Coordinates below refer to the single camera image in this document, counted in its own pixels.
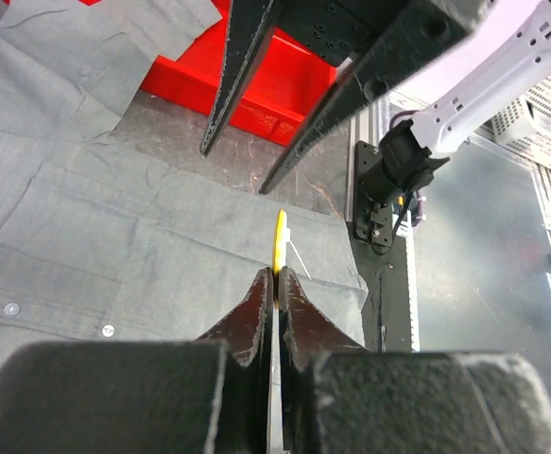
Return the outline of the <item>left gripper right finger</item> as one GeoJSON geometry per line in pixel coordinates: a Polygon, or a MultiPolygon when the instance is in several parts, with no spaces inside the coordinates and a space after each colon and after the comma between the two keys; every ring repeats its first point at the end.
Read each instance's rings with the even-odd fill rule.
{"type": "Polygon", "coordinates": [[[535,368],[496,352],[373,353],[279,275],[284,448],[292,453],[551,453],[535,368]]]}

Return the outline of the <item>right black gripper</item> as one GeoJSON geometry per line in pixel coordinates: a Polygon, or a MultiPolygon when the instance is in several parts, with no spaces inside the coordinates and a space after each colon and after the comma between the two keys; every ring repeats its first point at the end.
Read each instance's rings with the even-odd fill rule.
{"type": "Polygon", "coordinates": [[[231,1],[219,85],[200,152],[213,150],[265,57],[274,27],[331,66],[361,51],[340,74],[271,168],[268,194],[341,123],[470,36],[488,15],[486,1],[231,1]]]}

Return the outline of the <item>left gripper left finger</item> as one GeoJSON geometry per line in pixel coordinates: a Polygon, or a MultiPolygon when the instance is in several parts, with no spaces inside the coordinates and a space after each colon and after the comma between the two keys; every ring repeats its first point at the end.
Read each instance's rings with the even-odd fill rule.
{"type": "Polygon", "coordinates": [[[193,341],[38,342],[0,368],[0,453],[265,453],[273,274],[193,341]]]}

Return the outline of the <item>yellow floral round brooch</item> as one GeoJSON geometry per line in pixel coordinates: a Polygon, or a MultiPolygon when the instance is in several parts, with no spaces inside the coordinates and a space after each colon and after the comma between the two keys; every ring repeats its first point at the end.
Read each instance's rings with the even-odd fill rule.
{"type": "Polygon", "coordinates": [[[291,238],[291,229],[288,226],[288,215],[284,209],[280,209],[275,223],[272,248],[272,271],[274,279],[274,290],[278,289],[279,276],[286,265],[287,249],[291,248],[299,260],[306,277],[311,280],[312,276],[305,266],[301,255],[291,238]]]}

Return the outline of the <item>grey shirt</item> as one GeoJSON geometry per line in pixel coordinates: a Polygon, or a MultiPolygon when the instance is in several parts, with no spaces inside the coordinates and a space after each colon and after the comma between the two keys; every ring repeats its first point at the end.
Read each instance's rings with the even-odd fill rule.
{"type": "Polygon", "coordinates": [[[209,1],[0,2],[0,367],[39,341],[198,337],[271,259],[282,205],[113,136],[209,1]]]}

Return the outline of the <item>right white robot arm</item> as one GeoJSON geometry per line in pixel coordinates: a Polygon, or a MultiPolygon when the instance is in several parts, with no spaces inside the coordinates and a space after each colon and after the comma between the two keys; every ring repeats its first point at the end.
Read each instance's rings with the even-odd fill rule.
{"type": "MultiPolygon", "coordinates": [[[[343,64],[344,71],[268,172],[263,193],[341,123],[468,38],[490,9],[489,1],[233,1],[200,150],[212,150],[276,29],[323,61],[343,64]]],[[[389,201],[429,183],[436,165],[445,163],[470,133],[550,73],[551,1],[541,1],[454,88],[393,129],[367,188],[377,200],[389,201]]]]}

